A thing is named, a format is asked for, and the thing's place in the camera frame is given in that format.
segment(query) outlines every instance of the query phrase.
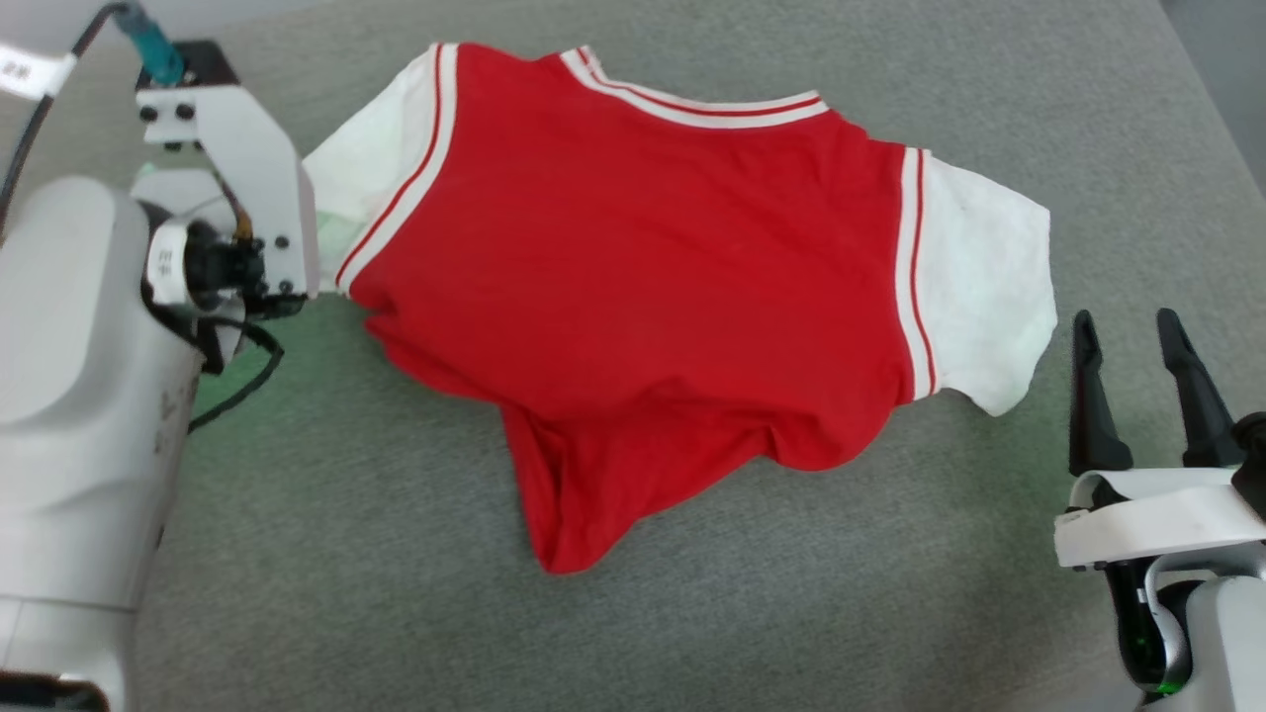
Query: red t-shirt with white sleeves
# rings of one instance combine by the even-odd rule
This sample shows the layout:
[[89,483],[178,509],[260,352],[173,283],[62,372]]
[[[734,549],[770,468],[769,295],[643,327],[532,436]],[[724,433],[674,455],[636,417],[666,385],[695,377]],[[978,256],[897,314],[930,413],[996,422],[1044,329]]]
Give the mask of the red t-shirt with white sleeves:
[[306,161],[328,276],[400,369],[500,407],[553,573],[765,455],[837,466],[1055,326],[1039,205],[814,92],[703,103],[587,48],[436,44]]

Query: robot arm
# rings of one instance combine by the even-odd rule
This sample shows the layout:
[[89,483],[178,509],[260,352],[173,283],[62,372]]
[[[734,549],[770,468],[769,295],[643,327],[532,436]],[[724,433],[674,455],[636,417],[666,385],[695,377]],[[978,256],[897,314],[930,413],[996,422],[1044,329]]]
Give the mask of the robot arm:
[[[1162,309],[1157,327],[1188,433],[1185,467],[1133,469],[1099,378],[1094,322],[1077,314],[1077,481],[1055,523],[1056,551],[1061,566],[1104,573],[1144,709],[1256,709],[1266,699],[1266,417],[1234,423],[1177,314]],[[1201,578],[1162,583],[1176,571]]]
[[313,190],[286,134],[214,43],[168,46],[115,8],[146,60],[146,141],[197,144],[215,171],[151,172],[130,194],[66,177],[9,220],[0,709],[134,709],[133,627],[199,375],[319,285]]

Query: black cable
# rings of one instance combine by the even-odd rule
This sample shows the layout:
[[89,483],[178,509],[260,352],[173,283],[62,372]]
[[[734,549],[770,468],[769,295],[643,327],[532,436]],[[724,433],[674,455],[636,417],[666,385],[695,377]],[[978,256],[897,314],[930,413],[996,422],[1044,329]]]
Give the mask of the black cable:
[[190,421],[189,432],[194,432],[197,428],[205,426],[206,423],[210,423],[215,418],[219,418],[224,413],[228,413],[229,410],[239,405],[243,400],[246,400],[247,397],[249,397],[252,393],[260,390],[260,386],[262,386],[272,375],[272,372],[277,370],[277,365],[281,364],[281,357],[286,355],[286,350],[281,347],[281,342],[279,342],[271,333],[266,332],[258,324],[239,322],[237,319],[229,319],[225,317],[203,317],[197,319],[197,328],[204,328],[204,327],[209,328],[215,326],[234,327],[242,329],[243,337],[253,341],[256,346],[260,346],[261,348],[263,348],[270,353],[268,362],[265,364],[263,369],[260,369],[260,372],[256,374],[253,379],[251,379],[249,381],[247,381],[246,385],[239,388],[237,393],[225,398],[214,408],[206,410],[201,416]]
[[[115,13],[122,13],[128,9],[128,3],[108,3],[96,11],[92,22],[89,23],[80,38],[75,41],[75,46],[71,47],[71,54],[76,57],[82,57],[84,52],[87,52],[89,44],[96,39],[96,35],[101,32],[106,20],[110,19]],[[4,184],[0,185],[0,236],[4,234],[5,219],[9,217],[9,207],[13,203],[13,194],[18,189],[18,176],[22,175],[22,167],[27,163],[27,156],[30,155],[30,147],[35,144],[35,134],[39,133],[39,128],[44,125],[44,119],[48,117],[48,110],[53,108],[53,98],[44,96],[35,104],[35,110],[30,113],[30,120],[27,122],[27,128],[22,130],[18,137],[18,146],[13,151],[13,158],[9,161],[9,170],[5,171]]]

